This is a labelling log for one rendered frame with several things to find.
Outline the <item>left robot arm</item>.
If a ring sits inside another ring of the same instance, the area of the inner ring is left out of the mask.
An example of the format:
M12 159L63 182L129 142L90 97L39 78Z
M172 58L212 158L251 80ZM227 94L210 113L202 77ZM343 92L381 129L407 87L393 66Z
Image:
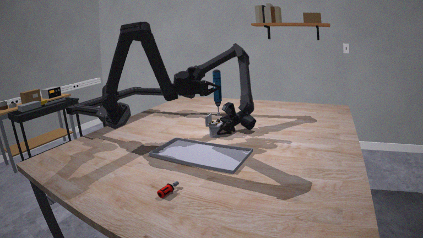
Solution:
M196 79L191 80L202 80L202 78L205 77L206 72L236 56L238 58L240 71L241 100L240 106L238 107L240 111L236 113L234 104L228 102L224 104L222 108L222 110L227 113L227 115L223 118L232 120L234 124L239 121L241 125L243 125L248 130L251 130L256 123L256 119L250 115L254 111L254 102L251 93L250 72L248 66L250 61L248 62L249 56L241 46L238 44L233 44L230 49L214 57L208 62L205 62L199 66L194 66L195 68L197 67L200 69L200 72ZM241 110L246 114L244 114Z

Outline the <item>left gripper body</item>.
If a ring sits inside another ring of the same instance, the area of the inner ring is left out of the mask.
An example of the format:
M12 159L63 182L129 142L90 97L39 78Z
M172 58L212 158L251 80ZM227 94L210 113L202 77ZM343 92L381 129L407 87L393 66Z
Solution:
M234 124L232 120L229 120L229 119L227 119L227 118L223 118L223 117L221 117L221 118L220 118L220 120L221 120L221 122L223 122L222 126L223 126L226 122L228 122L228 123L230 124L230 128L231 128L231 130L232 130L233 132L235 131L235 126L239 124L238 122L236 122L236 123Z

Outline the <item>blue nut driver barrel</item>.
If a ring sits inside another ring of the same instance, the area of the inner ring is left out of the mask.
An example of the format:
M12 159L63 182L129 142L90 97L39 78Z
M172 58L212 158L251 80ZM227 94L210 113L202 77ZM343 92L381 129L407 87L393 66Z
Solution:
M213 70L213 84L220 86L220 89L214 92L214 101L216 106L218 107L217 116L220 116L219 106L221 104L222 97L221 97L221 74L218 69Z

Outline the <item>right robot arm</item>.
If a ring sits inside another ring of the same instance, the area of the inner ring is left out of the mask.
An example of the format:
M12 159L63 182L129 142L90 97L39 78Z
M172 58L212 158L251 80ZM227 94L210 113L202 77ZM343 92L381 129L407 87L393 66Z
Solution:
M119 94L117 90L123 66L133 40L141 41L142 47L145 50L146 56L166 101L178 99L178 95L189 95L188 85L190 90L200 89L200 82L198 80L191 81L191 79L196 79L200 72L200 69L197 67L188 68L188 72L178 72L174 75L173 83L170 83L170 78L160 56L153 34L151 33L149 23L144 21L121 25L109 77L106 85L102 89L102 105L107 113L105 120L114 125L118 124L127 109L126 105L117 102L119 100L119 98L117 98Z

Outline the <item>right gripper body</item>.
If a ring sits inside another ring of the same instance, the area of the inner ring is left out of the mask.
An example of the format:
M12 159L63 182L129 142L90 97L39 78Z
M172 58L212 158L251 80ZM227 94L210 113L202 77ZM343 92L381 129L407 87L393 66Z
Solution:
M202 87L202 90L201 90L201 87ZM204 81L200 81L200 89L190 90L190 87L188 85L188 90L189 90L189 95L199 94L200 96L206 96L206 89L205 89L205 82Z

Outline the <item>grey metal bracket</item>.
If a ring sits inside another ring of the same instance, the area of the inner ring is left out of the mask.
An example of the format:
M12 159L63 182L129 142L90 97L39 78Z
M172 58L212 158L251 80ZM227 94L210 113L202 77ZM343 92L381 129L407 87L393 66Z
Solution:
M211 123L211 124L209 125L209 123ZM216 123L217 123L217 125L216 125ZM211 113L208 116L205 117L205 126L206 127L220 127L222 124L223 124L223 122L220 122L220 123L213 122L212 123L212 114Z

